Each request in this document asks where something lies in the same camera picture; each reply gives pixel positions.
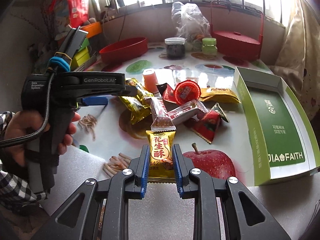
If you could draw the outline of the plaid sleeve forearm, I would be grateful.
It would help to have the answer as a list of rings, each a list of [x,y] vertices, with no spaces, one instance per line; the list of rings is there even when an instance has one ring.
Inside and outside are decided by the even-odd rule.
[[[1,140],[22,137],[38,130],[43,123],[36,111],[4,112],[1,114]],[[1,204],[9,210],[47,199],[44,191],[35,193],[29,186],[24,145],[1,149]]]

